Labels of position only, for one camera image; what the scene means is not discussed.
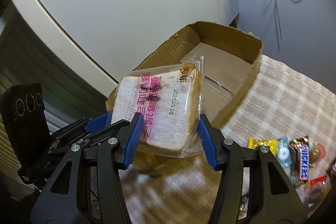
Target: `cardboard box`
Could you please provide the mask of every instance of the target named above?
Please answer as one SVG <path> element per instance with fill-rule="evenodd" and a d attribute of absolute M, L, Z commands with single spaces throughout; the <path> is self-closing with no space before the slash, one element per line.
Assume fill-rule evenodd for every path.
<path fill-rule="evenodd" d="M 214 127 L 224 124 L 259 72 L 263 43 L 232 27 L 196 22 L 179 30 L 159 46 L 135 70 L 186 62 L 204 56 L 205 84 L 202 113 Z M 115 91 L 106 102 L 114 105 Z"/>

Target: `printed date code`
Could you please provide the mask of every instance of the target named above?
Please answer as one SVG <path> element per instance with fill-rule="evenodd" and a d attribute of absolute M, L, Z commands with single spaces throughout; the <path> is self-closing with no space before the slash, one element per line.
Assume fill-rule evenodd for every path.
<path fill-rule="evenodd" d="M 171 109 L 169 111 L 170 115 L 174 115 L 174 108 L 175 108 L 175 105 L 176 105 L 177 92 L 178 92 L 177 89 L 174 90 L 173 97 L 171 98 L 171 105 L 170 105 Z"/>

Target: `metal screw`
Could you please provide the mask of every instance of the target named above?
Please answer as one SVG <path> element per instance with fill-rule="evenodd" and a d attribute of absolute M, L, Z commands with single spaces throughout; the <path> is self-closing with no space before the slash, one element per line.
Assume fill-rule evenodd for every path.
<path fill-rule="evenodd" d="M 71 146 L 71 150 L 72 150 L 73 152 L 77 152 L 80 148 L 81 148 L 81 147 L 80 147 L 79 144 L 75 144 L 75 145 Z"/>
<path fill-rule="evenodd" d="M 109 144 L 116 144 L 118 142 L 117 138 L 109 138 L 109 140 L 107 141 Z"/>
<path fill-rule="evenodd" d="M 268 153 L 269 148 L 267 146 L 262 146 L 262 147 L 260 147 L 260 151 L 263 152 L 263 153 Z"/>
<path fill-rule="evenodd" d="M 233 144 L 233 140 L 231 140 L 231 139 L 224 139 L 224 143 L 226 145 L 232 145 Z"/>

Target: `camera lens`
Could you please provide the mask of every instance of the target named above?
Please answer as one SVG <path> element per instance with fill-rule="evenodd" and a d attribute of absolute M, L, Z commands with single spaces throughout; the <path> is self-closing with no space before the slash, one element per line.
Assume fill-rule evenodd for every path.
<path fill-rule="evenodd" d="M 16 112 L 20 116 L 23 116 L 23 114 L 25 113 L 25 105 L 21 99 L 17 99 L 16 101 Z"/>
<path fill-rule="evenodd" d="M 38 106 L 42 105 L 42 96 L 41 94 L 36 94 L 36 103 L 38 104 Z"/>
<path fill-rule="evenodd" d="M 33 112 L 35 110 L 35 100 L 33 95 L 28 94 L 26 97 L 26 104 L 27 104 L 27 108 L 30 112 Z"/>

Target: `bread loaf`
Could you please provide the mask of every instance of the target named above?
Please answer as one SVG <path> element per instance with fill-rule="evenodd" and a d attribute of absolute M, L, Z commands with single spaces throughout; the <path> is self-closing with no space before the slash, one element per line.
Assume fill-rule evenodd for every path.
<path fill-rule="evenodd" d="M 181 70 L 126 76 L 119 84 L 111 123 L 144 115 L 138 150 L 179 156 L 195 138 L 199 118 L 199 82 L 192 63 Z"/>

